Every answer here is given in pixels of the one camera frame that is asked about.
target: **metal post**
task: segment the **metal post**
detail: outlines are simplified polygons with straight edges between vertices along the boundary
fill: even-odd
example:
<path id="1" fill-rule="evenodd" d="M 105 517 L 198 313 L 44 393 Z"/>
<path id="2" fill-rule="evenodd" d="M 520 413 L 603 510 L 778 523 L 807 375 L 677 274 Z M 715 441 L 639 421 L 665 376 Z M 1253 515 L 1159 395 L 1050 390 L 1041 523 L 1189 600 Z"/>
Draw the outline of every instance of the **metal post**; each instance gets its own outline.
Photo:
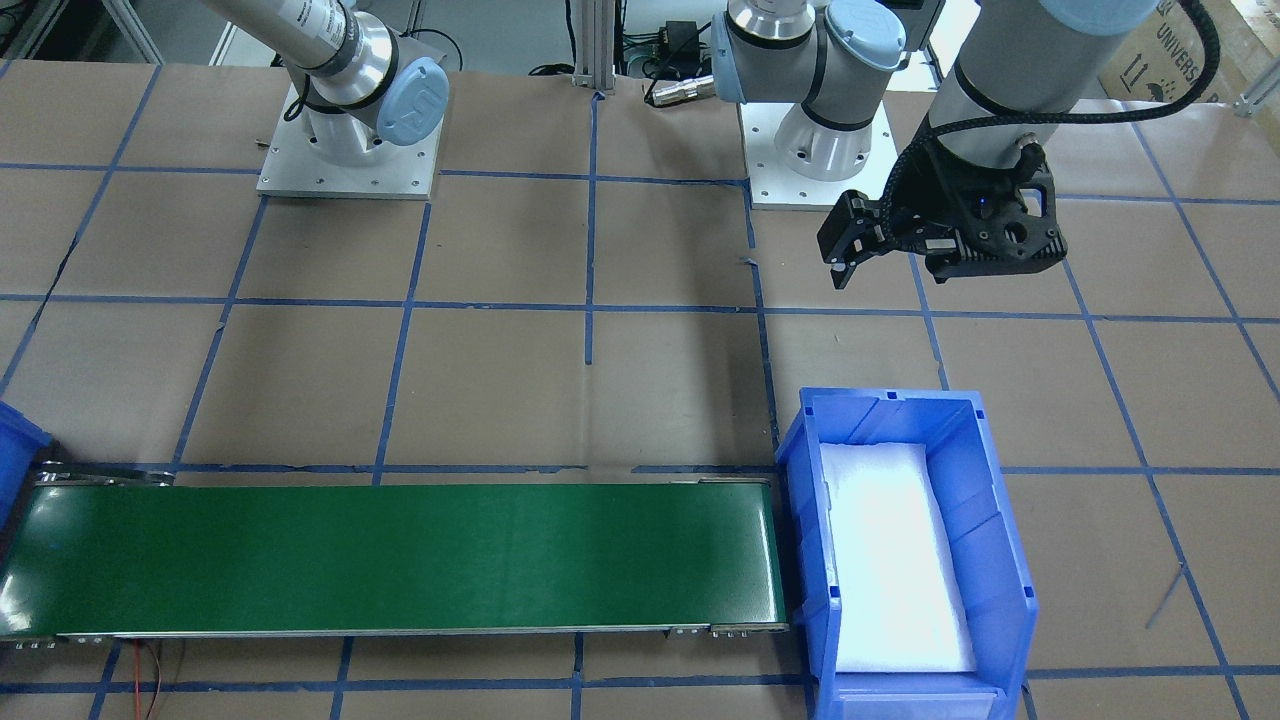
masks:
<path id="1" fill-rule="evenodd" d="M 120 28 L 124 40 L 138 51 L 138 55 L 152 65 L 163 65 L 164 58 L 156 47 L 147 28 L 142 27 L 142 19 L 128 0 L 102 0 L 106 13 L 115 20 L 115 27 Z"/>
<path id="2" fill-rule="evenodd" d="M 577 0 L 577 67 L 573 83 L 613 92 L 613 32 L 618 0 Z"/>
<path id="3" fill-rule="evenodd" d="M 1262 73 L 1262 77 L 1253 81 L 1253 85 L 1245 88 L 1235 102 L 1231 102 L 1235 114 L 1242 118 L 1252 118 L 1276 88 L 1280 88 L 1280 58 L 1272 60 L 1271 67 Z"/>

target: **metal base plate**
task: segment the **metal base plate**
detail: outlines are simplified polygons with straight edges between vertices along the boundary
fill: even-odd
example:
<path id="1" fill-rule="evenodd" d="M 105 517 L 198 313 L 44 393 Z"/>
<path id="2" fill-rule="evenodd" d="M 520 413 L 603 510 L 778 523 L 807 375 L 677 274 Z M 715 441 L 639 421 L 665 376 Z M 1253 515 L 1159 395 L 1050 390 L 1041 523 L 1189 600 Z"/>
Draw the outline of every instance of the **metal base plate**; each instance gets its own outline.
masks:
<path id="1" fill-rule="evenodd" d="M 806 178 L 783 161 L 773 147 L 773 136 L 782 124 L 791 104 L 749 102 L 740 105 L 742 118 L 742 149 L 746 151 L 746 169 L 751 178 L 751 206 L 760 210 L 831 210 L 840 193 L 855 188 L 869 197 L 879 197 L 884 181 L 897 160 L 893 135 L 888 128 L 884 106 L 876 110 L 872 120 L 874 131 L 872 151 L 863 170 L 837 182 Z"/>
<path id="2" fill-rule="evenodd" d="M 294 97 L 297 94 L 291 88 L 284 108 Z M 378 163 L 351 167 L 330 163 L 316 152 L 301 118 L 287 123 L 282 117 L 257 178 L 257 191 L 279 197 L 430 200 L 443 127 L 440 123 L 417 145 L 401 147 L 384 142 L 374 150 L 380 156 Z"/>

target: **white paper in bin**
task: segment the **white paper in bin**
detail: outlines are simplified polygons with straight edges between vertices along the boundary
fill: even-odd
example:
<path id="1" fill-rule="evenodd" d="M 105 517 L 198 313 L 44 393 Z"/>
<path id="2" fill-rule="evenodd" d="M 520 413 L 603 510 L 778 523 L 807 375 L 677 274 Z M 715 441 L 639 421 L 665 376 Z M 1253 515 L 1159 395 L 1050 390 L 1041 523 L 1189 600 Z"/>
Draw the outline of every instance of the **white paper in bin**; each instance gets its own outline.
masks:
<path id="1" fill-rule="evenodd" d="M 924 446 L 823 443 L 820 455 L 842 589 L 836 671 L 973 671 Z"/>

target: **metal connector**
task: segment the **metal connector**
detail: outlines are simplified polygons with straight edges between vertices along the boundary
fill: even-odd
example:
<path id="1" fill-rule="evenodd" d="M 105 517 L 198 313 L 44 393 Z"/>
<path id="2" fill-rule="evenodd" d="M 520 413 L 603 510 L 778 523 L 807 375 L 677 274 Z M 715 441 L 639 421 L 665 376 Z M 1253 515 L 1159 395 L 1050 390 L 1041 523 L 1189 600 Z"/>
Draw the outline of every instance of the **metal connector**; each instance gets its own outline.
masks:
<path id="1" fill-rule="evenodd" d="M 704 97 L 716 97 L 716 78 L 712 76 L 682 79 L 662 90 L 655 90 L 653 92 L 653 106 L 667 108 Z"/>

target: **red wire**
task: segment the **red wire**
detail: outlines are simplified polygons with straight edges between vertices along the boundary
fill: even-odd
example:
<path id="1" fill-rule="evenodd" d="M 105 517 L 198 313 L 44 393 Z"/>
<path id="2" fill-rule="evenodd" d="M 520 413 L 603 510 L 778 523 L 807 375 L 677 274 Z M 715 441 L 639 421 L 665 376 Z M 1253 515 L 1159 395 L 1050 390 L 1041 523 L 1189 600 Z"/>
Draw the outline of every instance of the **red wire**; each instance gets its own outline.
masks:
<path id="1" fill-rule="evenodd" d="M 138 641 L 133 641 L 133 717 L 142 720 L 142 657 Z"/>

